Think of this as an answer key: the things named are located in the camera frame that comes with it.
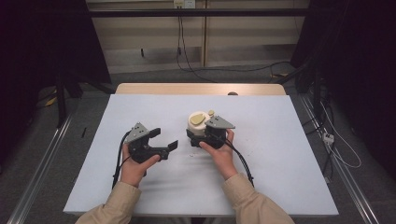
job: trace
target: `metal floor track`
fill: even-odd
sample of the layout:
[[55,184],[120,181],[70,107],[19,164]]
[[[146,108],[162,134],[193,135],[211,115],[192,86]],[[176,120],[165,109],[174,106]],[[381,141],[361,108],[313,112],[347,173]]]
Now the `metal floor track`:
[[[309,117],[312,119],[314,125],[316,128],[319,127],[318,121],[315,119],[315,114],[313,110],[313,104],[310,101],[309,97],[307,95],[303,96],[300,95],[300,99],[304,105],[304,108],[306,112],[308,113]],[[321,139],[322,133],[318,132],[318,137]],[[328,150],[328,153],[330,153],[331,149],[329,145],[326,144],[326,149]],[[335,147],[333,150],[334,153],[337,154],[338,157],[341,158],[340,153],[338,152],[337,148]],[[348,167],[340,162],[332,153],[332,162],[341,176],[341,179],[343,180],[347,191],[349,192],[354,204],[358,208],[361,217],[363,218],[364,222],[367,224],[375,224],[379,223],[377,217],[375,216],[374,210],[372,206],[370,205],[369,201],[367,200],[366,196],[364,195],[363,191],[359,187],[358,183],[356,182],[355,178],[353,177],[352,173],[350,173]]]
[[41,189],[44,179],[47,176],[47,172],[50,169],[52,161],[56,156],[56,152],[58,151],[58,148],[62,143],[62,140],[64,139],[64,135],[67,132],[67,129],[70,125],[73,115],[77,111],[77,108],[78,101],[75,104],[71,104],[70,108],[68,108],[69,114],[66,117],[64,124],[60,128],[56,129],[55,134],[53,135],[52,140],[49,143],[43,159],[35,170],[32,179],[30,180],[27,188],[25,189],[20,200],[18,201],[17,206],[12,212],[7,224],[22,224],[25,221],[30,211],[30,208],[32,207],[32,204],[35,201],[35,196]]

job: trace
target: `white cable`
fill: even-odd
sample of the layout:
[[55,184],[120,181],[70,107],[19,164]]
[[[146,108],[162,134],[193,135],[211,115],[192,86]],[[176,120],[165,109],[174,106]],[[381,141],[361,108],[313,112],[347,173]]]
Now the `white cable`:
[[[326,117],[330,123],[330,125],[332,125],[332,121],[329,118],[329,114],[326,111],[326,108],[324,107],[323,103],[320,102],[321,106],[323,107],[324,113],[326,114]],[[361,167],[361,158],[359,157],[358,153],[355,151],[355,149],[353,149],[353,147],[341,136],[341,134],[339,134],[337,132],[337,130],[335,130],[334,126],[332,125],[332,129],[335,131],[335,133],[346,143],[347,146],[349,146],[349,148],[352,150],[352,152],[356,155],[356,157],[359,160],[359,165],[351,165],[349,163],[347,163],[346,161],[344,161],[339,155],[337,155],[337,153],[335,153],[332,150],[332,147],[327,143],[327,145],[329,146],[329,150],[334,154],[335,158],[337,158],[339,161],[341,161],[344,165],[349,166],[351,168],[359,168]]]

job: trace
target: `white tabletop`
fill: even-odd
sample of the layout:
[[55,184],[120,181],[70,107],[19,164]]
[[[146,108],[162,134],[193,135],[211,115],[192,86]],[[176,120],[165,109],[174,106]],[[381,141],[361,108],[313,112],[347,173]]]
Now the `white tabletop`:
[[[66,213],[81,215],[111,191],[120,140],[137,122],[162,133],[152,147],[178,140],[167,161],[148,170],[135,216],[233,216],[210,156],[191,147],[187,118],[215,110],[233,125],[234,145],[247,161],[256,190],[291,216],[332,216],[338,211],[289,96],[112,95],[81,168]],[[237,156],[239,172],[245,170]]]

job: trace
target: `black horizontal bar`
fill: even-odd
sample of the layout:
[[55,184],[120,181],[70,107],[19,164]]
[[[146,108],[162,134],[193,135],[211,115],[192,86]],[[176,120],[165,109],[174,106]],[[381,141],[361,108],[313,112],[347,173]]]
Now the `black horizontal bar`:
[[326,16],[335,13],[331,8],[183,8],[183,9],[95,9],[82,11],[37,11],[40,15],[93,18],[108,17],[303,17]]

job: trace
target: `forearm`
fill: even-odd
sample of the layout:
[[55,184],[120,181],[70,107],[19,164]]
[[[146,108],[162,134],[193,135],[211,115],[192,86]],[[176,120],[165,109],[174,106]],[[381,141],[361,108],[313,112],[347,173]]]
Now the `forearm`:
[[85,213],[77,223],[129,223],[140,194],[140,189],[118,182],[106,203]]
[[293,223],[281,207],[257,192],[242,174],[229,178],[223,190],[235,210],[237,223]]

